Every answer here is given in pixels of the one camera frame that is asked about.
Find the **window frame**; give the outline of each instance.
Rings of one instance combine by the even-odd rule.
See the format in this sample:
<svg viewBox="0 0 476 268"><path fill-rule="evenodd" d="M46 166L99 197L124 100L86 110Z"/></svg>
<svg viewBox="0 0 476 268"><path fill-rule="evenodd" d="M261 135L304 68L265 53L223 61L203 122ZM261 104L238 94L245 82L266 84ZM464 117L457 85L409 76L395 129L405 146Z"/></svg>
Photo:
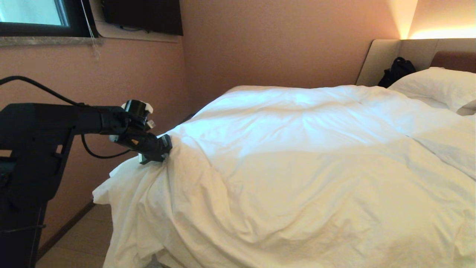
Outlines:
<svg viewBox="0 0 476 268"><path fill-rule="evenodd" d="M59 1L62 1L64 8L60 8ZM86 16L84 15L81 1L84 3ZM67 36L67 37L90 37L88 24L89 21L93 35L97 37L97 31L94 26L94 19L91 13L89 0L55 0L58 12L63 13L67 18L68 26L0 22L0 36ZM59 16L60 21L64 22L64 17Z"/></svg>

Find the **window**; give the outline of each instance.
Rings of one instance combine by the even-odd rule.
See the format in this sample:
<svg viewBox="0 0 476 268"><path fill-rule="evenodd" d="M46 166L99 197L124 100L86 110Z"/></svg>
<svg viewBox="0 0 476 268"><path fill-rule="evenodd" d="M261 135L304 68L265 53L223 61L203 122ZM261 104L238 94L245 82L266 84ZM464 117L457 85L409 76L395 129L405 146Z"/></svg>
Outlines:
<svg viewBox="0 0 476 268"><path fill-rule="evenodd" d="M89 0L82 2L88 21L94 23ZM90 34L81 0L0 0L0 36Z"/></svg>

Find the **wrinkled fabric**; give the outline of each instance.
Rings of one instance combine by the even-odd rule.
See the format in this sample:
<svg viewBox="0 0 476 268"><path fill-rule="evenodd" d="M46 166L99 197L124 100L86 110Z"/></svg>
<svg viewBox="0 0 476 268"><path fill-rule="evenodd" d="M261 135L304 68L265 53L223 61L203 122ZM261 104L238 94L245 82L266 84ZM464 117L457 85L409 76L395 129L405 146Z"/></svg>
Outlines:
<svg viewBox="0 0 476 268"><path fill-rule="evenodd" d="M475 121L381 87L241 86L125 161L105 268L472 267Z"/></svg>

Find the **upholstered headboard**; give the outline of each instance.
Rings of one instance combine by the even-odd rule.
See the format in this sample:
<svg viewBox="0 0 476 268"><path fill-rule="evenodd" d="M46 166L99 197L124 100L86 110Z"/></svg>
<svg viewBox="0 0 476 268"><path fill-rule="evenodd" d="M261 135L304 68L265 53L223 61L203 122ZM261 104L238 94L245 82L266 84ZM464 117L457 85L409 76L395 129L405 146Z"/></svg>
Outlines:
<svg viewBox="0 0 476 268"><path fill-rule="evenodd" d="M476 39L416 39L372 42L356 85L375 86L396 57L410 60L417 71L430 66L475 72Z"/></svg>
<svg viewBox="0 0 476 268"><path fill-rule="evenodd" d="M430 66L476 73L476 53L457 51L438 51Z"/></svg>

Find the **pink wall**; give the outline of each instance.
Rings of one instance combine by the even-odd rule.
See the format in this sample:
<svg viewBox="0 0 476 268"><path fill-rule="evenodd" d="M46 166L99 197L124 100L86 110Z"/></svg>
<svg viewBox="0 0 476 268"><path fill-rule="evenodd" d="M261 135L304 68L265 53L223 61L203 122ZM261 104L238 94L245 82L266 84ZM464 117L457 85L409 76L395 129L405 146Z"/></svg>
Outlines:
<svg viewBox="0 0 476 268"><path fill-rule="evenodd" d="M354 84L373 39L399 39L389 1L182 0L199 109L236 85Z"/></svg>
<svg viewBox="0 0 476 268"><path fill-rule="evenodd" d="M147 101L154 107L155 134L174 127L189 113L182 43L107 39L100 52L101 59L96 60L86 45L0 48L0 77L24 75L91 105ZM0 109L18 102L63 104L24 82L0 88ZM99 155L123 151L106 136L91 135L88 142ZM108 178L109 171L133 156L96 159L76 137L59 191L49 203L42 243L91 201L92 190Z"/></svg>
<svg viewBox="0 0 476 268"><path fill-rule="evenodd" d="M476 37L475 0L418 0L410 38Z"/></svg>

